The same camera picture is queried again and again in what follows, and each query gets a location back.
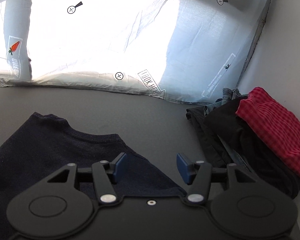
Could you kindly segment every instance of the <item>carrot logo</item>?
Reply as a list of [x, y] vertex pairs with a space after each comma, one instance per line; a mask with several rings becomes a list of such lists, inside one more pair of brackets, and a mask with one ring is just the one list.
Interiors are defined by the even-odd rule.
[[15, 52], [17, 50], [19, 43], [20, 43], [20, 41], [16, 42], [9, 48], [9, 53], [11, 53], [11, 56], [12, 56], [12, 52]]

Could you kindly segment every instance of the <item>red checkered cloth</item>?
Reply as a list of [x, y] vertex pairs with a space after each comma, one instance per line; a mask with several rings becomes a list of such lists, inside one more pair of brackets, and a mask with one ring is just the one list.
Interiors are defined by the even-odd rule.
[[300, 122], [260, 87], [240, 101], [236, 114], [298, 176], [300, 176]]

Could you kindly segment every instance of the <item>white wall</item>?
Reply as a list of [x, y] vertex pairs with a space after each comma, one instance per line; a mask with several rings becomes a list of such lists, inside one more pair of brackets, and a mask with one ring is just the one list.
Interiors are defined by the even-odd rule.
[[[241, 93], [263, 87], [300, 120], [300, 0], [272, 0], [265, 27], [240, 83]], [[300, 193], [298, 205], [300, 227]]]

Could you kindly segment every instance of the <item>fabric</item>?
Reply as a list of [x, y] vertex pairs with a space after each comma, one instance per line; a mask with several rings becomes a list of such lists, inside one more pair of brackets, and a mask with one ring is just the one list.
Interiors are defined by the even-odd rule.
[[241, 97], [242, 95], [239, 93], [238, 89], [234, 89], [231, 90], [229, 88], [223, 88], [222, 90], [222, 98], [217, 99], [217, 101], [213, 104], [208, 104], [206, 106], [203, 107], [203, 114], [204, 116], [206, 116], [207, 114], [209, 114], [211, 111], [213, 111], [214, 109], [226, 104], [227, 102]]
[[266, 1], [0, 0], [0, 86], [211, 103], [236, 86]]
[[[186, 192], [148, 160], [130, 149], [117, 134], [91, 135], [76, 131], [55, 115], [34, 113], [0, 147], [0, 240], [14, 230], [6, 218], [9, 201], [36, 182], [66, 165], [90, 167], [100, 160], [128, 155], [128, 170], [114, 190], [118, 196], [185, 195]], [[80, 190], [95, 198], [92, 183]]]
[[203, 124], [205, 116], [211, 111], [239, 96], [241, 96], [241, 94], [238, 89], [231, 90], [224, 88], [223, 97], [221, 100], [218, 100], [218, 102], [187, 109], [186, 117], [192, 121], [204, 155], [207, 161], [215, 168], [226, 167], [228, 163], [233, 162], [248, 168], [248, 165], [237, 152], [231, 150], [226, 142], [222, 141], [217, 134]]
[[240, 101], [236, 114], [259, 138], [300, 176], [300, 121], [276, 102], [263, 88], [256, 87]]
[[250, 126], [235, 113], [241, 97], [215, 109], [203, 123], [218, 134], [232, 149], [246, 158], [257, 175], [291, 198], [300, 191], [300, 177], [287, 167]]
[[252, 172], [253, 174], [256, 174], [256, 172], [251, 168], [249, 163], [246, 160], [244, 160], [244, 158], [242, 158], [240, 154], [238, 154], [234, 149], [232, 149], [220, 136], [218, 137], [234, 163], [241, 165], [245, 167], [246, 170]]

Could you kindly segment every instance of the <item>folded cloth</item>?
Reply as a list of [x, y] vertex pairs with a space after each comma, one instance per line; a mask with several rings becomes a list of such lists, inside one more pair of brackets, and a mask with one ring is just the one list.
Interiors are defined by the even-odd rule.
[[300, 176], [300, 121], [256, 87], [241, 100], [236, 114], [298, 176]]
[[300, 191], [300, 177], [290, 170], [235, 112], [247, 97], [231, 100], [206, 116], [203, 124], [246, 158], [257, 175], [291, 198]]
[[209, 114], [214, 109], [223, 106], [224, 104], [238, 97], [241, 97], [241, 94], [239, 93], [238, 89], [231, 90], [230, 88], [223, 88], [222, 98], [218, 99], [215, 103], [202, 106], [204, 116]]
[[213, 104], [187, 109], [186, 117], [192, 121], [206, 160], [215, 168], [225, 168], [228, 163], [243, 165], [252, 171], [251, 167], [239, 154], [222, 141], [219, 136], [203, 124], [204, 118], [214, 109], [241, 96], [238, 89], [224, 88], [222, 98]]

